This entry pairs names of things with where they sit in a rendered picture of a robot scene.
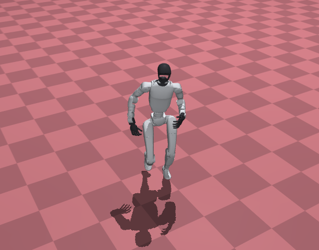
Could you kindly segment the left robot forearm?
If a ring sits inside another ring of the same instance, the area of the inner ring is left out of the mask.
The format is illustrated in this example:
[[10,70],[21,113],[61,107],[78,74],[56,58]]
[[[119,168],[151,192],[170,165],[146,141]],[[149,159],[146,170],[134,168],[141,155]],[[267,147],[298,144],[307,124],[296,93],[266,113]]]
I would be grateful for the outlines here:
[[186,118],[186,105],[185,105],[185,100],[183,99],[183,104],[180,104],[178,106],[178,109],[179,109],[179,115],[180,113],[185,113],[184,116]]

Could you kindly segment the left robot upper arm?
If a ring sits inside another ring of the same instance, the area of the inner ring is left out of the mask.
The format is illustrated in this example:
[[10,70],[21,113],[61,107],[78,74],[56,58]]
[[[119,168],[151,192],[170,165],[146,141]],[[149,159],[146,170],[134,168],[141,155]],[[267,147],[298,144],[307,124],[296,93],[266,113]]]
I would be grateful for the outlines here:
[[176,100],[177,105],[183,104],[183,92],[180,83],[173,83],[174,93],[178,100]]

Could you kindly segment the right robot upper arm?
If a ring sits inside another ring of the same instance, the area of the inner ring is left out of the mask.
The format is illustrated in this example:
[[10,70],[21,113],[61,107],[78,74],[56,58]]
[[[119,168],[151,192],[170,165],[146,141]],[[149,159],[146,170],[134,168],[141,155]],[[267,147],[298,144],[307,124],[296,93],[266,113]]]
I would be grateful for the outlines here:
[[138,102],[138,97],[141,96],[143,93],[149,92],[151,89],[151,82],[143,82],[141,85],[134,91],[134,93],[131,95],[133,97],[133,102],[136,104]]

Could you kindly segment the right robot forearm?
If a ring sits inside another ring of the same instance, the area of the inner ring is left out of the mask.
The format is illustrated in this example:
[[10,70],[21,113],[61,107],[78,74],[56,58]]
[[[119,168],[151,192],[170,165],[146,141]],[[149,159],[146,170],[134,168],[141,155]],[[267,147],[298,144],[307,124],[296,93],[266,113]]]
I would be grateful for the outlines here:
[[128,113],[127,113],[129,123],[133,123],[132,118],[134,118],[135,104],[133,104],[132,102],[133,102],[133,97],[130,96],[128,100]]

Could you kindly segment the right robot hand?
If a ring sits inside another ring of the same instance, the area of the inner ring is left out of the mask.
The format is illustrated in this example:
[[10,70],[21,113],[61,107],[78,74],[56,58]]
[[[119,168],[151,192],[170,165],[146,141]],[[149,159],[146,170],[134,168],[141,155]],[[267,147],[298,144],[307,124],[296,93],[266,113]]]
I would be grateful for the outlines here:
[[130,130],[131,130],[132,135],[135,135],[135,136],[141,135],[138,130],[140,130],[141,132],[142,132],[142,130],[139,129],[139,128],[137,127],[137,125],[135,124],[135,119],[132,118],[132,121],[133,121],[133,123],[129,123],[129,125],[131,125],[131,126],[130,126]]

